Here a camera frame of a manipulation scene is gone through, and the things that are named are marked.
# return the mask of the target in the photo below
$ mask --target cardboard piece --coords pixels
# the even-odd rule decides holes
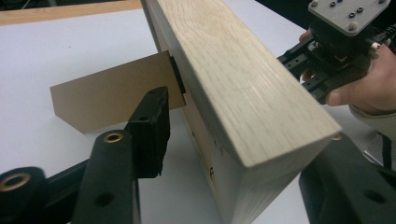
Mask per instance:
[[[147,91],[167,86],[185,105],[167,51],[50,87],[55,115],[82,133],[127,121]]]

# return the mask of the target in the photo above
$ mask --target wooden edge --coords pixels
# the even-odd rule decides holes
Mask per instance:
[[[292,76],[288,77],[283,65],[280,66],[276,58],[234,14],[227,12],[229,9],[223,7],[220,0],[199,2],[184,0],[178,1],[177,4],[166,0],[144,0],[143,7],[158,49],[160,51],[169,49],[176,59],[186,87],[184,96],[187,105],[183,107],[184,117],[188,128],[191,129],[193,145],[200,156],[205,177],[212,189],[223,222],[251,223],[331,141],[332,134],[339,132],[339,126],[309,94],[301,91],[301,86],[291,79]],[[216,29],[205,29],[210,24],[215,24]],[[206,48],[205,44],[211,44],[213,48]],[[210,55],[207,52],[215,52],[215,54]],[[230,63],[226,63],[230,66],[224,65],[218,68],[219,63],[226,59],[230,60],[227,61]],[[206,65],[206,68],[200,69],[201,65]],[[225,73],[227,76],[219,76],[224,74],[223,71],[228,71]],[[238,96],[247,94],[242,92],[239,95],[230,94],[232,97],[227,98],[225,92],[233,93],[233,90],[239,90],[237,87],[244,87],[237,81],[225,86],[228,77],[240,80],[247,74],[252,76],[258,74],[259,76],[253,76],[253,79],[258,81],[262,78],[266,79],[262,76],[262,71],[275,74],[278,79],[275,78],[276,76],[270,76],[268,80],[261,82],[261,85],[247,81],[249,87],[257,87],[255,91],[266,90],[262,91],[260,97],[247,97],[242,100]],[[212,85],[209,79],[218,85]],[[213,86],[225,90],[221,91],[224,94],[219,94],[217,99],[214,99],[217,92],[212,91],[209,98],[208,91],[212,90],[210,87]],[[233,86],[233,89],[226,89],[229,86]],[[220,107],[219,105],[226,100],[228,104]],[[241,105],[240,109],[235,109],[233,113],[238,116],[230,116],[228,111],[222,110],[222,108],[234,109],[228,106],[233,103]],[[255,111],[260,111],[259,119],[251,119]],[[244,137],[239,138],[235,130],[243,130],[238,134]]]
[[[142,5],[140,0],[126,0],[66,7],[42,7],[25,10],[1,11],[0,26],[37,21],[53,21],[108,12],[139,9],[141,7]]]

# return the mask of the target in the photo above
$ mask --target wooden block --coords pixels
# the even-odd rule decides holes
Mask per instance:
[[[141,7],[142,5],[139,0],[124,0],[66,7],[42,7],[24,10],[0,11],[0,25],[35,21],[52,21],[100,13],[139,9]]]
[[[142,3],[223,221],[251,223],[340,126],[221,0]]]
[[[185,104],[169,53],[71,80],[50,88],[55,115],[82,133],[127,121],[146,92],[167,86],[169,108]]]

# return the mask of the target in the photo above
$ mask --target gray metal bracket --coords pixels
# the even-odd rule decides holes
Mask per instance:
[[[357,35],[390,0],[313,0],[308,10],[347,36]]]

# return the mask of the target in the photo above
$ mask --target white table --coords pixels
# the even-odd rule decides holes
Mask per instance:
[[[253,0],[224,1],[275,55],[304,31]],[[89,158],[97,135],[124,124],[79,133],[54,115],[50,86],[156,53],[141,9],[0,26],[0,43],[0,174],[38,166],[51,176]],[[372,129],[344,106],[327,109],[367,146]],[[171,111],[163,176],[139,180],[142,222],[221,223],[180,113]],[[297,178],[254,223],[308,223]]]

